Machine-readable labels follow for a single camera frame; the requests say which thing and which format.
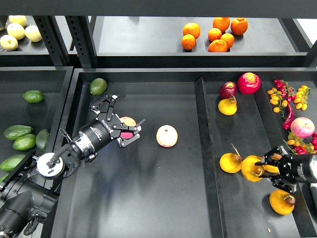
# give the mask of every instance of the black tray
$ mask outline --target black tray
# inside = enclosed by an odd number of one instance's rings
[[[247,71],[257,73],[263,87],[255,95],[239,93],[234,116],[220,114],[220,86]],[[282,121],[272,115],[265,87],[272,87],[277,77],[298,81],[300,75],[313,89],[313,105],[316,73],[274,68],[75,70],[61,123],[70,133],[77,135],[79,127],[94,118],[89,106],[98,97],[89,93],[89,85],[96,77],[107,80],[107,93],[127,95],[115,105],[120,117],[147,121],[140,139],[125,148],[112,142],[63,182],[52,237],[313,236],[316,209],[309,207],[310,194],[309,202],[298,203],[302,212],[280,216],[268,202],[275,190],[271,182],[248,182],[241,172],[227,174],[218,161],[233,152],[231,143],[243,158],[262,156],[273,143],[282,144],[279,130],[267,133]],[[305,113],[317,124],[313,106]],[[273,118],[273,124],[267,124],[266,117]],[[207,118],[210,131],[204,124]],[[164,124],[179,132],[177,144],[169,149],[156,142],[156,131]],[[310,233],[300,219],[311,224]]]

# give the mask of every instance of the robotic arm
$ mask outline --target robotic arm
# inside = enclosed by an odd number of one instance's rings
[[[0,238],[16,238],[24,228],[26,236],[32,234],[39,223],[44,223],[58,201],[59,194],[55,190],[59,184],[51,189],[44,188],[31,181],[33,175],[55,179],[63,174],[66,179],[78,170],[81,162],[92,162],[98,151],[113,140],[117,140],[119,147],[125,147],[140,138],[139,131],[145,120],[136,126],[126,126],[113,113],[115,102],[123,97],[107,94],[101,96],[90,107],[97,116],[79,129],[76,138],[72,139],[61,129],[67,144],[55,153],[45,153],[39,157],[35,151],[29,152],[0,183],[0,199],[4,202],[0,208]],[[108,109],[101,112],[100,106],[104,103],[108,103]],[[132,133],[132,137],[121,138],[123,132]]]
[[[279,160],[274,154],[281,155]],[[296,192],[296,183],[317,182],[317,154],[289,155],[283,146],[278,146],[266,153],[261,162],[255,165],[278,167],[278,174],[265,172],[261,177],[269,178],[274,187],[289,193]]]

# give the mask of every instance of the green avocado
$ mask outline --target green avocado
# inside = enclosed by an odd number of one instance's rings
[[[0,169],[11,172],[21,162],[21,160],[23,160],[24,157],[25,155],[23,154],[12,155],[0,164]]]
[[[33,128],[28,125],[13,125],[6,129],[3,133],[8,140],[16,140],[17,138],[32,133]]]
[[[47,129],[42,129],[36,136],[35,143],[36,147],[41,151],[45,151],[49,141],[50,133]]]
[[[90,93],[92,95],[100,95],[105,92],[107,82],[103,78],[95,78],[90,84]]]
[[[15,150],[28,150],[36,145],[36,136],[34,134],[27,134],[16,139],[13,143],[13,148]]]
[[[1,183],[7,176],[8,176],[8,175],[2,176],[2,177],[0,178],[0,183]]]
[[[44,99],[44,93],[40,90],[30,90],[23,94],[23,98],[28,103],[39,103]]]

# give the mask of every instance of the white floor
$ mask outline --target white floor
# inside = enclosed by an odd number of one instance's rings
[[[306,35],[314,44],[317,40],[317,19],[298,19]]]

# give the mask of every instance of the shelf post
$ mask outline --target shelf post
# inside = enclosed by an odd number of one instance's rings
[[[93,33],[87,16],[65,16],[83,68],[98,68],[99,62]]]
[[[64,40],[54,16],[33,16],[54,66],[70,66]]]

